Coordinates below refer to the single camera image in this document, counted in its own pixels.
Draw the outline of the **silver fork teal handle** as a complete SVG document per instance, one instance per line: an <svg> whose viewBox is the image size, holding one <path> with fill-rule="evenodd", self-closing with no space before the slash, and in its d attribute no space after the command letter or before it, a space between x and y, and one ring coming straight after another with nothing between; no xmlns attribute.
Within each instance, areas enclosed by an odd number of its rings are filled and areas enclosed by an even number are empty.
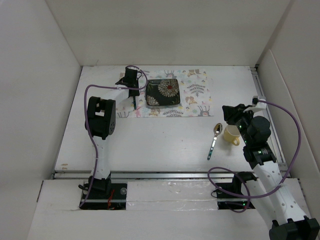
<svg viewBox="0 0 320 240"><path fill-rule="evenodd" d="M134 107L134 110L137 109L136 96L133 96L133 107Z"/></svg>

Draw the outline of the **silver spoon teal handle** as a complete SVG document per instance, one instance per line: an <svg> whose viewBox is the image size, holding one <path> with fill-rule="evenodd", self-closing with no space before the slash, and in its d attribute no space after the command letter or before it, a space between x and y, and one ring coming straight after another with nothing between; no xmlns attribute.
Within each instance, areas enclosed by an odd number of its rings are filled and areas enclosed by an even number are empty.
<svg viewBox="0 0 320 240"><path fill-rule="evenodd" d="M214 151L214 148L215 148L215 145L216 145L216 142L217 142L217 138L218 136L221 134L223 130L223 125L222 123L217 123L213 129L213 133L214 133L214 136L213 136L213 140L212 140L212 143L211 143L211 146L210 146L210 149L209 149L209 152L208 152L208 155L207 155L207 160L209 161L212 157L212 154L213 154L213 151Z"/></svg>

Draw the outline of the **black floral square plate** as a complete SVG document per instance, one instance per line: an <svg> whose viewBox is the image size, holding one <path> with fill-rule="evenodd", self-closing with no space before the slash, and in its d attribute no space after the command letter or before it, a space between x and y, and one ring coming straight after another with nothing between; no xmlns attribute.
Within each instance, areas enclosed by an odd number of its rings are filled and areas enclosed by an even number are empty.
<svg viewBox="0 0 320 240"><path fill-rule="evenodd" d="M178 80L175 78L148 80L145 99L149 107L179 105L181 103L181 96Z"/></svg>

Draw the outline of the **floral patterned cloth placemat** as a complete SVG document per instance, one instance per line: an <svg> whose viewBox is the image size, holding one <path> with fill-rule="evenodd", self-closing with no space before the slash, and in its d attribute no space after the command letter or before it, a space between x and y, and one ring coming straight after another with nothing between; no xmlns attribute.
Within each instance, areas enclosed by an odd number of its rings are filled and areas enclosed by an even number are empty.
<svg viewBox="0 0 320 240"><path fill-rule="evenodd" d="M145 70L148 80L177 79L180 104L175 106L148 106L146 88L136 97L136 110L131 98L118 103L118 118L156 117L210 117L213 115L213 99L207 73L203 69Z"/></svg>

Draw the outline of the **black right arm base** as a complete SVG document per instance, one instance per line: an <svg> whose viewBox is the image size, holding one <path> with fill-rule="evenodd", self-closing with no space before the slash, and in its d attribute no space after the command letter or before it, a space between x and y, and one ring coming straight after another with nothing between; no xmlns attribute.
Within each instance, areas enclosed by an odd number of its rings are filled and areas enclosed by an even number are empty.
<svg viewBox="0 0 320 240"><path fill-rule="evenodd" d="M231 182L221 182L217 183L217 185L233 194L243 195L242 187L243 183L234 175ZM211 196L217 199L217 208L219 210L231 210L235 212L241 212L246 209L255 209L252 202L248 204L248 200L246 198L239 198L230 194L226 194L225 192L220 191L219 189L215 189L211 192Z"/></svg>

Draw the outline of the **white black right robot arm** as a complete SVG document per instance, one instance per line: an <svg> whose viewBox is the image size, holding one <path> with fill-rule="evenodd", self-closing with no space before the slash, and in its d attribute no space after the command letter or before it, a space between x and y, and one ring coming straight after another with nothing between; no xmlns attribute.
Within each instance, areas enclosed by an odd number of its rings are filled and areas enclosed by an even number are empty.
<svg viewBox="0 0 320 240"><path fill-rule="evenodd" d="M236 126L245 146L243 154L257 179L240 179L231 184L237 197L249 192L253 206L264 220L271 240L315 240L320 225L309 218L282 181L277 159L267 140L271 124L263 116L254 115L253 106L222 106L223 118Z"/></svg>

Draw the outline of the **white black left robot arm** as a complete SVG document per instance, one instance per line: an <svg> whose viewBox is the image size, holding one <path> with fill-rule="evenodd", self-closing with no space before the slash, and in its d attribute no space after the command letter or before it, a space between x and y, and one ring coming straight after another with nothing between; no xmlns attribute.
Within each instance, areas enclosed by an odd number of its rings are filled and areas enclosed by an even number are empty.
<svg viewBox="0 0 320 240"><path fill-rule="evenodd" d="M94 167L91 172L89 187L100 198L107 198L111 194L110 167L106 145L107 137L112 135L116 127L116 106L124 100L135 98L140 94L138 73L143 72L133 65L125 68L124 77L115 83L114 87L101 86L108 89L104 97L91 96L87 98L89 85L84 94L85 129L95 151Z"/></svg>

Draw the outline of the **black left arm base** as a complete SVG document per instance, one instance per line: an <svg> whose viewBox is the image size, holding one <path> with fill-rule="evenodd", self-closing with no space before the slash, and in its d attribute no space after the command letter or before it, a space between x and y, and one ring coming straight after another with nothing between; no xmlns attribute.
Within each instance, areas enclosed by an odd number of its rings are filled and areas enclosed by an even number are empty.
<svg viewBox="0 0 320 240"><path fill-rule="evenodd" d="M81 210L125 210L127 204L127 183L114 183L106 179L89 177L88 182L79 184Z"/></svg>

